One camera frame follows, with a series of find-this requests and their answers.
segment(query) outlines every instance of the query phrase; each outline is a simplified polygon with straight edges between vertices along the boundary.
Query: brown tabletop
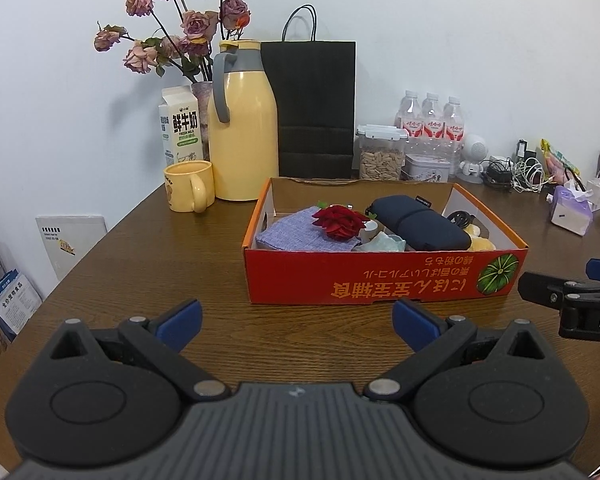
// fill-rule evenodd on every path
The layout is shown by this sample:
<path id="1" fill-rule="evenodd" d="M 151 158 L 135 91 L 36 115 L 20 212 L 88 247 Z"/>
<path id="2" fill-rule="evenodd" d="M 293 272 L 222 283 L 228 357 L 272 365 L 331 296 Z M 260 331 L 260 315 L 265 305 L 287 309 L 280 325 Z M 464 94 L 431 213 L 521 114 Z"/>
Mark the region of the brown tabletop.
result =
<path id="1" fill-rule="evenodd" d="M 584 238 L 547 221 L 548 205 L 531 193 L 468 189 L 529 244 L 526 270 L 584 278 L 600 258 L 600 214 Z M 20 375 L 65 319 L 93 328 L 134 314 L 155 317 L 186 298 L 204 309 L 202 332 L 184 350 L 190 360 L 236 386 L 239 381 L 353 381 L 360 388 L 408 354 L 395 335 L 390 303 L 370 306 L 261 306 L 249 303 L 240 243 L 254 203 L 216 201 L 203 215 L 173 213 L 160 187 L 123 219 L 62 280 L 0 360 L 0 463 L 20 458 L 4 425 L 4 407 Z M 575 456 L 600 464 L 600 343 L 561 339 L 555 311 L 506 298 L 429 303 L 445 317 L 465 314 L 503 328 L 533 320 L 583 390 L 590 410 Z"/>

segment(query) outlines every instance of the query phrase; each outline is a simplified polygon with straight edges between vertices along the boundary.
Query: purple tissue package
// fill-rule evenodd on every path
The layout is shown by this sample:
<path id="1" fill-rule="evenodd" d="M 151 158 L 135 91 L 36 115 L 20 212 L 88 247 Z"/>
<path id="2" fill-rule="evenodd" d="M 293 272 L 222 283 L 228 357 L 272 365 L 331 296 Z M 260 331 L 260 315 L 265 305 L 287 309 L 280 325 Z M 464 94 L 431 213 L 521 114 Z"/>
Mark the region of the purple tissue package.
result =
<path id="1" fill-rule="evenodd" d="M 586 199 L 578 202 L 571 191 L 557 186 L 551 204 L 550 219 L 553 224 L 584 236 L 593 222 L 593 213 Z"/>

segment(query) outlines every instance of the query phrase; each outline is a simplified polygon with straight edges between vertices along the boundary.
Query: red rose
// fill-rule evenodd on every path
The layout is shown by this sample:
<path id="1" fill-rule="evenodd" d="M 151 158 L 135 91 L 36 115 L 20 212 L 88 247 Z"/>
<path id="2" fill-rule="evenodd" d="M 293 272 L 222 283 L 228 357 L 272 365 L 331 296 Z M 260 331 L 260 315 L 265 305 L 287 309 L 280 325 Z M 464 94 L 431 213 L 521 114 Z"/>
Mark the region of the red rose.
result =
<path id="1" fill-rule="evenodd" d="M 325 230 L 329 238 L 344 242 L 358 236 L 360 229 L 364 228 L 369 219 L 357 211 L 343 205 L 332 205 L 315 212 L 312 215 L 317 220 L 314 225 L 319 225 Z"/>

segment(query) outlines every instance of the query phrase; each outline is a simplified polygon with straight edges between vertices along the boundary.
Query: white wall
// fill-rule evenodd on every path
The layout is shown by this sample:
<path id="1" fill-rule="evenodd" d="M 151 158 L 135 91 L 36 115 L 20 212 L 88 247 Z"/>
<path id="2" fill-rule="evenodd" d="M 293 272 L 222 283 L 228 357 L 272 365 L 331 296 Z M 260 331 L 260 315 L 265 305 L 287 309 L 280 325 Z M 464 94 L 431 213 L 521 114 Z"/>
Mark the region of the white wall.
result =
<path id="1" fill-rule="evenodd" d="M 217 0 L 189 0 L 212 9 Z M 458 95 L 494 153 L 546 136 L 585 175 L 600 152 L 600 0 L 245 0 L 248 37 L 279 38 L 310 2 L 318 39 L 358 42 L 357 122 L 391 123 L 405 88 Z M 47 295 L 57 280 L 39 214 L 102 214 L 112 228 L 157 187 L 160 89 L 93 49 L 96 20 L 150 35 L 124 0 L 0 0 L 0 251 Z M 173 7 L 156 5 L 173 34 Z M 306 37 L 300 21 L 291 39 Z"/>

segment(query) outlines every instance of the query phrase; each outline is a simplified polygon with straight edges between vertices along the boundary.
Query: milk carton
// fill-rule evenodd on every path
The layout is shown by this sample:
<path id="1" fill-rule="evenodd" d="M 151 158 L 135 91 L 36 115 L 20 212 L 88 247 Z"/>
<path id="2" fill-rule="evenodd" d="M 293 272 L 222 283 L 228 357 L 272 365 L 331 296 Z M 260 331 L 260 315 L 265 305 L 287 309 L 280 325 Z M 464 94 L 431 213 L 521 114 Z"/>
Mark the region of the milk carton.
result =
<path id="1" fill-rule="evenodd" d="M 189 86 L 162 90 L 160 128 L 166 165 L 185 160 L 204 160 L 198 114 L 198 100 Z"/>

